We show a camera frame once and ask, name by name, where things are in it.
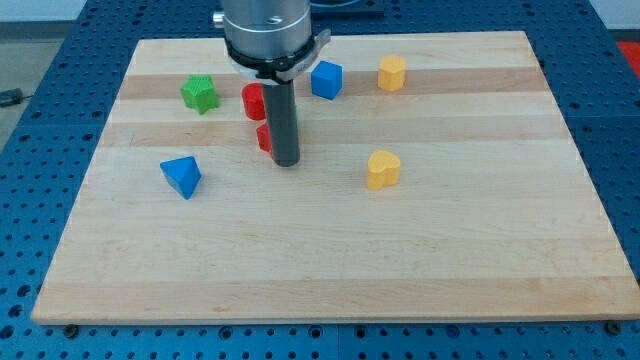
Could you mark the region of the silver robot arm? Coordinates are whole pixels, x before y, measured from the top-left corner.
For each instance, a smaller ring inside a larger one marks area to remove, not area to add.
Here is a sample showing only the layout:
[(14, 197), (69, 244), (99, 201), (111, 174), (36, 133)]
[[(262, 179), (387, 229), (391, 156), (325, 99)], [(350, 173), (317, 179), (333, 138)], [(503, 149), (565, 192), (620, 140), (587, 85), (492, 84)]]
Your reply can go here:
[(312, 30), (309, 0), (224, 0), (213, 13), (224, 31), (232, 64), (261, 84), (276, 165), (300, 160), (294, 79), (303, 74), (331, 41), (331, 31)]

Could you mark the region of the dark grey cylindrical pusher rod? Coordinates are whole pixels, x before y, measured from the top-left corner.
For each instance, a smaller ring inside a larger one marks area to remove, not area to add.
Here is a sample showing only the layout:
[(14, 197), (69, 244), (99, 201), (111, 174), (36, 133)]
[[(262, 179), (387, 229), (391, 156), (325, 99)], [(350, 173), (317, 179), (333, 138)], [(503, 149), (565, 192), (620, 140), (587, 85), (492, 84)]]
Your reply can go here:
[(280, 167), (290, 167), (299, 162), (300, 147), (298, 126), (294, 117), (294, 83), (262, 85), (269, 126), (272, 159)]

